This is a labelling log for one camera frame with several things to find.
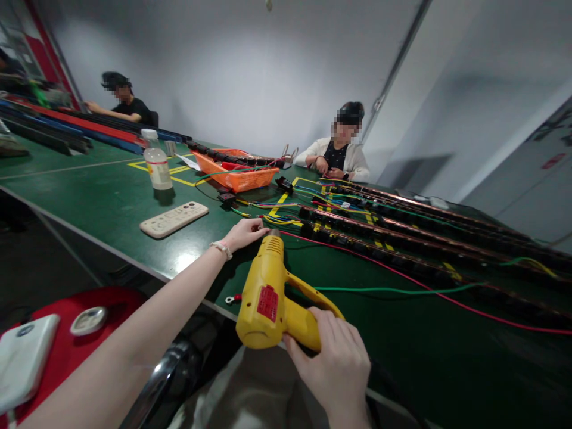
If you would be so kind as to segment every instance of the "wrist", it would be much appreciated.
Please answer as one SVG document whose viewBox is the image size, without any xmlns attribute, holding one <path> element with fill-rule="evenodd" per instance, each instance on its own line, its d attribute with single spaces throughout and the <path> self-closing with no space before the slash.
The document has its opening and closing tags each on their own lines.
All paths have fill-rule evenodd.
<svg viewBox="0 0 572 429">
<path fill-rule="evenodd" d="M 210 247 L 214 247 L 217 249 L 217 251 L 224 256 L 224 258 L 229 261 L 232 259 L 232 254 L 234 252 L 234 248 L 230 246 L 229 244 L 229 240 L 222 239 L 222 240 L 218 240 L 218 241 L 213 241 L 210 244 Z"/>
<path fill-rule="evenodd" d="M 234 240 L 232 238 L 223 238 L 222 240 L 219 240 L 223 245 L 228 247 L 228 250 L 231 251 L 231 253 L 235 253 L 238 249 L 237 249 L 237 245 L 234 243 Z"/>
<path fill-rule="evenodd" d="M 355 428 L 355 429 L 370 429 L 368 412 L 366 403 L 354 406 L 351 409 L 346 407 L 338 407 L 337 409 L 327 411 L 328 422 L 331 429 L 338 428 Z"/>
</svg>

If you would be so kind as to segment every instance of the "person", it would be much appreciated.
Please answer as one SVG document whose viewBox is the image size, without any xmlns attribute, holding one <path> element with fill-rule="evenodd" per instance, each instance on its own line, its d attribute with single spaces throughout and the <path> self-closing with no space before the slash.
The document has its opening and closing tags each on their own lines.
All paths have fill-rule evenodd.
<svg viewBox="0 0 572 429">
<path fill-rule="evenodd" d="M 226 248 L 234 253 L 268 231 L 261 219 L 238 222 L 121 324 L 18 427 L 119 427 L 227 261 Z M 371 364 L 363 341 L 355 327 L 331 312 L 310 311 L 318 322 L 322 351 L 309 358 L 285 335 L 288 354 L 333 429 L 368 428 L 365 390 Z"/>
<path fill-rule="evenodd" d="M 363 104 L 345 103 L 332 125 L 332 137 L 316 140 L 294 164 L 315 168 L 325 176 L 354 182 L 369 180 L 369 167 L 360 145 L 352 144 L 362 127 Z"/>
<path fill-rule="evenodd" d="M 132 85 L 128 78 L 116 71 L 106 71 L 103 73 L 102 79 L 101 86 L 113 92 L 115 97 L 119 99 L 119 104 L 112 110 L 107 110 L 93 101 L 88 101 L 85 105 L 92 113 L 139 122 L 143 125 L 153 125 L 151 111 L 141 99 L 133 95 Z"/>
</svg>

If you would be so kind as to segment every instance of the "black chair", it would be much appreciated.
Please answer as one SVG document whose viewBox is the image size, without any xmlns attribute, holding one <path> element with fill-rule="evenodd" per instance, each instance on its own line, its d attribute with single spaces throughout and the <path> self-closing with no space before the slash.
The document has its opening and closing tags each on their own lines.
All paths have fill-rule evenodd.
<svg viewBox="0 0 572 429">
<path fill-rule="evenodd" d="M 155 128 L 159 127 L 159 114 L 157 112 L 150 112 L 151 113 L 151 126 Z"/>
</svg>

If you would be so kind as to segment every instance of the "white power bank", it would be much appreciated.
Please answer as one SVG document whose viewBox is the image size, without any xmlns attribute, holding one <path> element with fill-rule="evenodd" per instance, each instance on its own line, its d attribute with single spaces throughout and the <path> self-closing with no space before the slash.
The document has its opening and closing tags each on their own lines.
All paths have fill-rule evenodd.
<svg viewBox="0 0 572 429">
<path fill-rule="evenodd" d="M 0 415 L 36 394 L 59 322 L 58 315 L 49 315 L 0 339 Z"/>
</svg>

